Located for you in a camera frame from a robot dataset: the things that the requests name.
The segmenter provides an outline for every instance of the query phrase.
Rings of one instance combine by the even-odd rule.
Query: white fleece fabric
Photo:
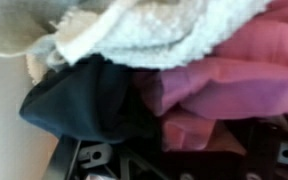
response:
[[[73,65],[101,53],[117,64],[170,69],[202,59],[270,1],[0,0],[0,56]]]

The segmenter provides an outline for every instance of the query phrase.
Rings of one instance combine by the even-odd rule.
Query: laundry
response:
[[[269,2],[0,0],[0,56],[28,53],[43,61],[55,53],[63,59],[53,61],[73,65],[101,53],[131,67],[184,66],[210,53]]]
[[[106,143],[151,137],[155,123],[130,86],[131,74],[94,55],[47,76],[27,95],[20,115],[57,137]]]
[[[163,121],[164,149],[202,150],[215,120],[288,114],[287,2],[274,1],[201,61],[136,74],[143,101]]]

